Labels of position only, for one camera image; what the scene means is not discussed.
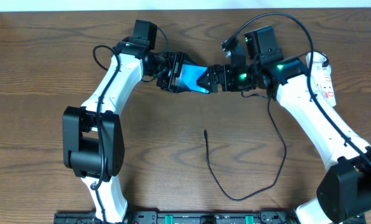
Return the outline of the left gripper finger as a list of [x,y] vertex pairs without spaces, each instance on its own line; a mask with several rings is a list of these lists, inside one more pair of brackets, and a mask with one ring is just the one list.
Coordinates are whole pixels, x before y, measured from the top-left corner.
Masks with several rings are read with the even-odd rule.
[[192,60],[191,57],[187,53],[184,53],[183,64],[185,64],[185,65],[198,65],[198,63],[196,63],[194,60]]
[[173,87],[173,93],[182,93],[182,92],[188,92],[192,91],[187,85],[184,83],[177,83]]

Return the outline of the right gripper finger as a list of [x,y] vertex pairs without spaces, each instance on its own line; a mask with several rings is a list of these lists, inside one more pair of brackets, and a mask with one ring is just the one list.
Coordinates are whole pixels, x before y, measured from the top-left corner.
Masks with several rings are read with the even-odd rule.
[[203,78],[208,78],[209,80],[210,80],[210,84],[211,84],[211,86],[214,84],[214,81],[215,81],[215,74],[214,74],[214,67],[208,67],[207,69],[206,69],[206,71],[203,73],[203,74],[201,74],[201,76],[200,77],[203,77]]
[[201,89],[203,89],[205,93],[210,93],[211,92],[211,84],[210,84],[210,80],[208,78],[200,77],[197,80],[197,85],[199,87],[201,87]]

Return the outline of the blue Galaxy smartphone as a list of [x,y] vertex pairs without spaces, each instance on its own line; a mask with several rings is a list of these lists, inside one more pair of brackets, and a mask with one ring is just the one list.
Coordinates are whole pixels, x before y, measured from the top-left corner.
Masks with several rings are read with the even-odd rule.
[[206,71],[206,69],[207,67],[183,64],[180,76],[176,78],[175,84],[184,83],[194,92],[209,94],[205,93],[204,90],[197,85],[197,79]]

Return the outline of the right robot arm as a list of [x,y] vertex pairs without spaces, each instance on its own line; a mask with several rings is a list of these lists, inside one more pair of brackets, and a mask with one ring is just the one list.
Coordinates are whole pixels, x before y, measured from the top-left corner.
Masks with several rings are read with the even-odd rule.
[[284,58],[270,26],[247,32],[245,42],[247,52],[231,41],[231,64],[209,67],[197,84],[210,93],[261,88],[302,127],[327,172],[316,198],[295,209],[297,222],[344,223],[371,210],[371,146],[334,110],[325,56]]

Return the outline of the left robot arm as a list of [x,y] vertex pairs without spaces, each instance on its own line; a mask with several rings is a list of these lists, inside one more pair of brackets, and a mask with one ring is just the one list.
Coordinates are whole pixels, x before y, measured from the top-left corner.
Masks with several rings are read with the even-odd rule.
[[131,36],[108,48],[110,66],[91,97],[63,113],[63,163],[88,187],[95,223],[131,221],[119,172],[125,153],[120,116],[133,88],[150,76],[172,93],[208,92],[196,84],[205,67],[183,52],[154,51],[160,30],[152,22],[137,20]]

